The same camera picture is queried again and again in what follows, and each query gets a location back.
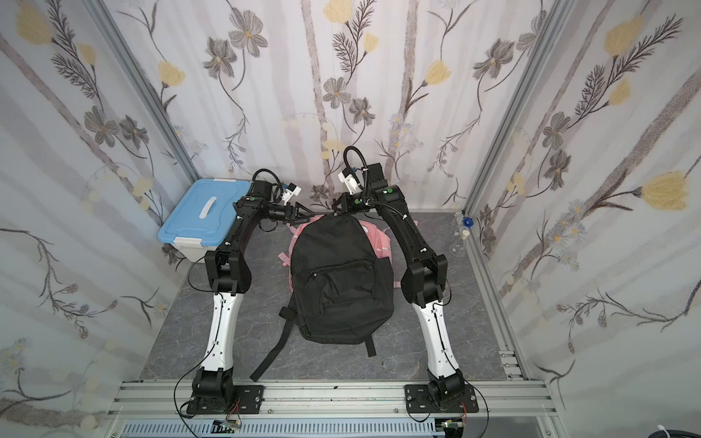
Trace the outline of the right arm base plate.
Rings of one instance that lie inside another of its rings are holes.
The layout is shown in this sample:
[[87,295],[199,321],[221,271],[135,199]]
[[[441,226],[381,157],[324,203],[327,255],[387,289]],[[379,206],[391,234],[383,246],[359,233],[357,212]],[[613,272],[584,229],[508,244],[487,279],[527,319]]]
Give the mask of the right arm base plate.
[[403,387],[405,409],[409,414],[476,414],[480,412],[478,396],[467,385],[458,392],[445,394],[431,390],[429,385],[407,384]]

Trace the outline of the pink backpack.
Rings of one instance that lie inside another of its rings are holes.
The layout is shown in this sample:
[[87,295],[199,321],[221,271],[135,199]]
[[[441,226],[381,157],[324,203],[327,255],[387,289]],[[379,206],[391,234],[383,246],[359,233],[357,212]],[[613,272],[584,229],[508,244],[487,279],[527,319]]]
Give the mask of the pink backpack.
[[[292,239],[290,241],[290,248],[288,249],[288,253],[279,254],[279,259],[282,261],[283,266],[287,266],[288,268],[290,267],[290,257],[292,255],[294,246],[297,243],[297,239],[299,238],[299,235],[302,233],[304,228],[319,219],[321,219],[321,215],[316,215],[311,219],[309,223],[301,224],[299,227],[288,226],[288,230],[290,230],[290,232],[292,233]],[[392,262],[391,239],[390,237],[388,237],[388,235],[386,235],[385,231],[380,230],[375,224],[371,224],[370,222],[361,221],[360,224],[364,230],[365,235],[367,235],[368,240],[374,248],[374,252],[376,253],[377,257],[388,258],[389,262]]]

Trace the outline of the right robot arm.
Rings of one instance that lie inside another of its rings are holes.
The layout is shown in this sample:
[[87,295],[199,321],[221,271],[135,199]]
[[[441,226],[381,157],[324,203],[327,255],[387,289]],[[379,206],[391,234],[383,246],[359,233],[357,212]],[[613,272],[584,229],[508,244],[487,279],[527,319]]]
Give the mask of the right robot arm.
[[374,210],[390,227],[406,262],[400,288],[413,306],[425,340],[429,400],[440,411],[452,408],[467,395],[467,380],[453,353],[445,323],[447,258],[425,241],[397,187],[368,195],[343,193],[332,204],[332,210],[339,215]]

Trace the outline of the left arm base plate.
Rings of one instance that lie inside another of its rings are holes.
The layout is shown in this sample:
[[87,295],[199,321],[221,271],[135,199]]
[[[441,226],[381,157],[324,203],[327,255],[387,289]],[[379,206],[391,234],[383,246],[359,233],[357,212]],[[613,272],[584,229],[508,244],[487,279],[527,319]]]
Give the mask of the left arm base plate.
[[197,414],[259,414],[264,401],[264,385],[229,385],[223,389],[205,389],[196,385],[186,407],[190,416]]

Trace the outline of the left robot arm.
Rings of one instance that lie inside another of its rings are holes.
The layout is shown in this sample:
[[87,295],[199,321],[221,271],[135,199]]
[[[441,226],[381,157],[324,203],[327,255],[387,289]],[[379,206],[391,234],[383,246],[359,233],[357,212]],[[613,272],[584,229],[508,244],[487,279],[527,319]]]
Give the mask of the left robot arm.
[[235,405],[233,348],[235,325],[252,273],[245,251],[263,219],[305,224],[315,213],[295,203],[277,204],[262,195],[245,195],[234,204],[235,220],[222,244],[204,256],[210,291],[214,294],[212,327],[202,362],[194,368],[188,416],[225,414]]

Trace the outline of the black backpack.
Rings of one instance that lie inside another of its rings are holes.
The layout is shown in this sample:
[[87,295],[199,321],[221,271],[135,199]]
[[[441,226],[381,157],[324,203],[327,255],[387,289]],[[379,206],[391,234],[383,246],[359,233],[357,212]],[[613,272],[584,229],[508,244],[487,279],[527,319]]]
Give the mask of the black backpack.
[[380,257],[375,228],[351,215],[323,215],[297,228],[288,252],[290,302],[279,316],[279,341],[250,375],[259,381],[297,328],[307,341],[364,345],[374,357],[372,336],[394,315],[391,258]]

